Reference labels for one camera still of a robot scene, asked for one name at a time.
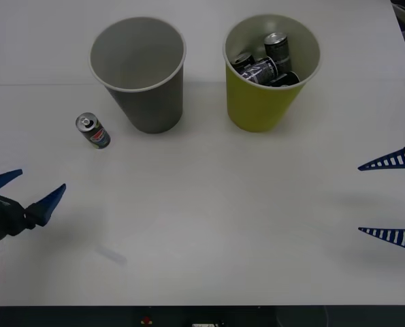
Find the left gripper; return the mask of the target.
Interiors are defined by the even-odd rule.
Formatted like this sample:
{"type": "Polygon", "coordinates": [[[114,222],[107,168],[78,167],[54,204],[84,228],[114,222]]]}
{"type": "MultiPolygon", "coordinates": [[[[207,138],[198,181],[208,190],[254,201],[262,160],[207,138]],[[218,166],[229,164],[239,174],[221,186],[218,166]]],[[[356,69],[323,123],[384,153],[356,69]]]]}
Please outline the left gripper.
{"type": "MultiPolygon", "coordinates": [[[[22,169],[0,174],[0,189],[22,175],[22,169]]],[[[24,209],[18,202],[0,196],[0,240],[7,235],[16,236],[26,228],[44,227],[61,201],[66,184],[24,209]]]]}

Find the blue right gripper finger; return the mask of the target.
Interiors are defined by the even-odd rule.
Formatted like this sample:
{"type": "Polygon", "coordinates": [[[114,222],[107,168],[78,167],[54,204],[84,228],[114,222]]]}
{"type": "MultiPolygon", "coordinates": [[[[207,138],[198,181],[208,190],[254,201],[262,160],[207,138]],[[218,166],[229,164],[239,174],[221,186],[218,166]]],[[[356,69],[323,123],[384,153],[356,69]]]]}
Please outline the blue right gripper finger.
{"type": "Polygon", "coordinates": [[[405,169],[405,147],[358,167],[359,171],[405,169]]]}
{"type": "Polygon", "coordinates": [[[387,243],[397,245],[405,249],[405,229],[379,229],[379,228],[367,228],[358,227],[358,230],[378,238],[387,243]]]}

